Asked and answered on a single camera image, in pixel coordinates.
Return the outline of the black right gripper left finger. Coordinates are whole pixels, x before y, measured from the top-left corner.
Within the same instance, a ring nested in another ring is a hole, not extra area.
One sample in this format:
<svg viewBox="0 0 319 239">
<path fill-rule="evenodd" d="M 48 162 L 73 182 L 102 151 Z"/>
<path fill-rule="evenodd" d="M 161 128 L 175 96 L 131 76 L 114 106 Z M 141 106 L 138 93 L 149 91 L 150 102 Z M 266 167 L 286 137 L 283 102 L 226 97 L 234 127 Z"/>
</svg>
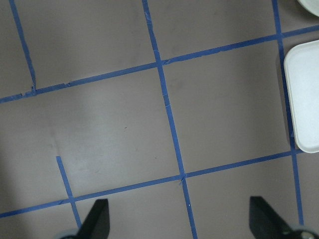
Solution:
<svg viewBox="0 0 319 239">
<path fill-rule="evenodd" d="M 107 239 L 110 233 L 108 199 L 98 199 L 77 233 L 78 239 Z"/>
</svg>

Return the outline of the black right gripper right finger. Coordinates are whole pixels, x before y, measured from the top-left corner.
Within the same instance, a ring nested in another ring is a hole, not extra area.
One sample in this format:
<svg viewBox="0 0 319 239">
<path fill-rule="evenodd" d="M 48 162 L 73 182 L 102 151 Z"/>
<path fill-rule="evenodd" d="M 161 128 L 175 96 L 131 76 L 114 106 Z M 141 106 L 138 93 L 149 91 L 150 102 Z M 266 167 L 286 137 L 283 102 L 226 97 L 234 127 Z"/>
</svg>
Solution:
<svg viewBox="0 0 319 239">
<path fill-rule="evenodd" d="M 261 196 L 249 201 L 249 228 L 256 239 L 298 239 L 293 230 Z"/>
</svg>

